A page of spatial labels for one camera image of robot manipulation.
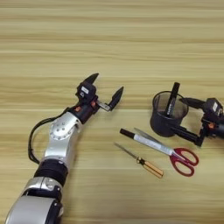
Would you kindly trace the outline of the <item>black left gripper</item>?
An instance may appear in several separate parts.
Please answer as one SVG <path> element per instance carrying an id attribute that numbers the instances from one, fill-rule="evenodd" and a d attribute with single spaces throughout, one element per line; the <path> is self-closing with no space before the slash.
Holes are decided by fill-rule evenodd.
<path id="1" fill-rule="evenodd" d="M 98 77 L 98 73 L 93 73 L 89 75 L 85 81 L 93 84 Z M 78 102 L 76 105 L 72 106 L 68 111 L 76 116 L 82 124 L 84 124 L 91 115 L 94 115 L 99 108 L 106 111 L 113 110 L 117 103 L 120 101 L 123 94 L 123 87 L 120 87 L 115 94 L 112 96 L 111 102 L 108 104 L 102 103 L 96 99 L 91 102 Z"/>

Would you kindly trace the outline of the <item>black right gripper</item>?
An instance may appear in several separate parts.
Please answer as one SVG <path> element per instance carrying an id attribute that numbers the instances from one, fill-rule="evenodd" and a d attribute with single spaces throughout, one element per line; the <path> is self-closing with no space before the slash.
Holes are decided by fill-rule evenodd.
<path id="1" fill-rule="evenodd" d="M 185 97 L 180 99 L 181 102 L 195 109 L 203 109 L 204 101 Z M 218 137 L 224 139 L 224 116 L 215 120 L 209 119 L 207 116 L 201 118 L 202 127 L 199 132 L 199 136 L 188 131 L 182 126 L 171 126 L 171 130 L 179 137 L 184 138 L 190 142 L 195 143 L 198 146 L 203 144 L 206 137 Z"/>

